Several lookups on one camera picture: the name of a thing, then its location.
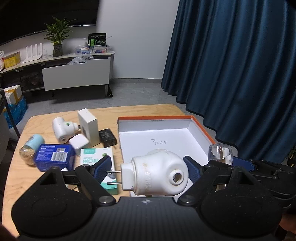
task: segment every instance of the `blue plastic bag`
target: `blue plastic bag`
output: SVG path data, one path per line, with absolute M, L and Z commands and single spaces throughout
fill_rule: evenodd
M 24 114 L 27 110 L 27 103 L 24 96 L 21 98 L 21 100 L 15 105 L 15 104 L 9 104 L 9 109 L 11 112 L 11 115 L 13 117 L 13 120 L 15 121 L 15 124 L 19 123 L 21 119 L 24 117 Z M 5 119 L 8 123 L 9 128 L 12 128 L 12 124 L 10 121 L 10 118 L 8 116 L 7 111 L 4 111 Z

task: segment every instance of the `metal bolt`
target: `metal bolt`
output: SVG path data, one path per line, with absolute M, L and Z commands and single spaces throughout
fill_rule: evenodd
M 109 205 L 109 204 L 111 204 L 112 202 L 113 202 L 113 197 L 112 196 L 101 196 L 100 198 L 99 198 L 99 202 L 101 203 L 101 204 L 105 204 L 106 206 L 107 205 Z
M 106 171 L 107 173 L 121 173 L 121 171 Z
M 180 197 L 180 201 L 185 206 L 190 206 L 195 203 L 195 198 L 191 195 L 185 195 Z
M 107 185 L 122 185 L 122 183 L 114 183 L 114 182 L 110 182 L 110 183 L 106 183 Z

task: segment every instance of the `white product box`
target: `white product box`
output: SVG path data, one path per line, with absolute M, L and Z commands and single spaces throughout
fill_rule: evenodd
M 4 92 L 8 104 L 17 104 L 22 98 L 22 90 L 20 85 L 5 88 Z
M 100 143 L 100 137 L 97 118 L 88 109 L 78 111 L 78 118 L 81 132 L 89 140 L 90 146 L 98 145 Z
M 88 149 L 81 149 L 80 153 L 80 165 L 89 164 L 93 165 L 102 159 L 104 156 L 110 156 L 112 161 L 111 170 L 115 170 L 114 159 L 113 159 L 113 152 L 112 147 L 106 148 L 88 148 Z M 107 185 L 109 182 L 117 182 L 116 177 L 115 179 L 112 178 L 111 175 L 107 175 L 105 179 L 102 181 L 101 186 L 105 188 L 111 195 L 118 194 L 117 185 Z
M 182 159 L 190 156 L 200 165 L 205 165 L 208 163 L 209 146 L 215 143 L 203 126 L 190 115 L 119 117 L 118 135 L 124 163 L 130 162 L 134 156 L 165 149 Z M 174 196 L 174 199 L 177 200 L 192 184 L 188 180 L 185 190 Z

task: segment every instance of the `plant pot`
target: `plant pot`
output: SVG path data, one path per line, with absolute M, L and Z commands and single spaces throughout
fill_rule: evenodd
M 54 51 L 53 51 L 53 55 L 54 57 L 59 57 L 63 55 L 63 48 L 62 48 L 63 44 L 56 44 L 54 45 Z

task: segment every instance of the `gray floor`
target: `gray floor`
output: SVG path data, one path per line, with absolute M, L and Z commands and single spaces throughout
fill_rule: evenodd
M 160 88 L 160 80 L 113 80 L 110 84 L 113 98 L 105 98 L 104 86 L 79 87 L 55 91 L 52 98 L 51 92 L 39 91 L 33 95 L 26 96 L 28 109 L 17 124 L 19 132 L 24 129 L 29 118 L 35 115 L 81 110 L 84 108 L 104 108 L 114 106 L 146 105 L 146 104 L 174 104 L 185 114 L 194 115 L 185 109 L 184 104 L 176 103 L 176 96 L 169 96 Z M 203 118 L 194 115 L 202 123 Z M 208 133 L 215 138 L 216 132 L 205 127 Z M 13 128 L 10 129 L 10 137 L 17 138 Z M 6 176 L 8 173 L 12 153 L 7 154 L 0 165 L 0 190 L 4 190 Z

